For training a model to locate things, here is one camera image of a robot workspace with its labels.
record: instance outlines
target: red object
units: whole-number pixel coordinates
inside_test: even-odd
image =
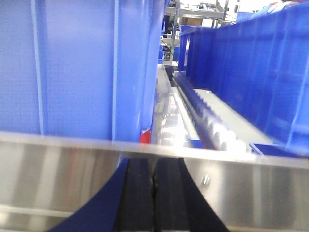
[[[151,130],[147,130],[140,135],[141,144],[149,144],[151,141]]]

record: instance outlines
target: stainless steel panel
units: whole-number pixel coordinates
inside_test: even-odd
[[[55,226],[104,185],[123,157],[147,157],[152,168],[159,157],[185,157],[233,231],[309,231],[307,159],[12,133],[0,133],[0,229]]]
[[[163,38],[162,42],[164,42],[165,44],[162,43],[161,45],[170,45],[170,46],[172,46],[173,43],[174,43],[174,46],[179,46],[180,45],[180,40],[179,39],[173,40],[172,38]]]
[[[232,230],[309,231],[308,169],[206,159],[186,159],[186,164]]]
[[[191,147],[164,65],[158,64],[152,144]]]

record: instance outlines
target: blue plastic crate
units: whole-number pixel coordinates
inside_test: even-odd
[[[194,87],[210,81],[217,96],[286,149],[301,154],[309,154],[308,12],[309,3],[303,3],[216,29],[210,53],[199,53],[201,48],[190,42],[186,70]],[[191,30],[182,39],[196,36]],[[198,65],[203,59],[211,60],[207,71]]]
[[[138,142],[167,3],[1,1],[0,130]]]
[[[163,52],[163,46],[160,45],[160,46],[159,46],[159,56],[158,56],[159,61],[163,58],[163,54],[164,54],[164,52]]]
[[[174,47],[173,61],[179,61],[179,47]]]
[[[303,158],[303,156],[285,150],[285,147],[277,144],[250,143],[253,153],[259,155],[280,156],[289,158]]]
[[[240,23],[240,22],[243,22],[243,21],[247,21],[250,19],[250,17],[253,15],[253,13],[250,13],[250,12],[238,12],[237,13],[237,19],[236,19],[236,22],[237,23]]]
[[[189,51],[186,54],[188,60],[186,76],[194,86],[200,88],[210,88],[211,85],[209,76],[213,32],[214,30],[210,28],[195,27],[181,34],[181,37],[185,37],[189,44]]]
[[[188,29],[195,28],[195,26],[188,26],[188,25],[180,25],[180,33],[183,33],[184,31]],[[178,69],[180,71],[185,70],[186,62],[185,62],[185,55],[187,52],[187,39],[188,39],[188,34],[181,36],[180,40],[180,48],[179,48],[179,62],[178,62]]]

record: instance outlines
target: screw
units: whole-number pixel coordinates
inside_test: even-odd
[[[211,181],[211,178],[206,174],[202,178],[202,185],[208,186]]]

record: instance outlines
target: black rubber strip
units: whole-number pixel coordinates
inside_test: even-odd
[[[161,158],[154,171],[155,231],[189,231],[177,159]]]
[[[153,231],[152,182],[148,159],[129,160],[115,231]]]

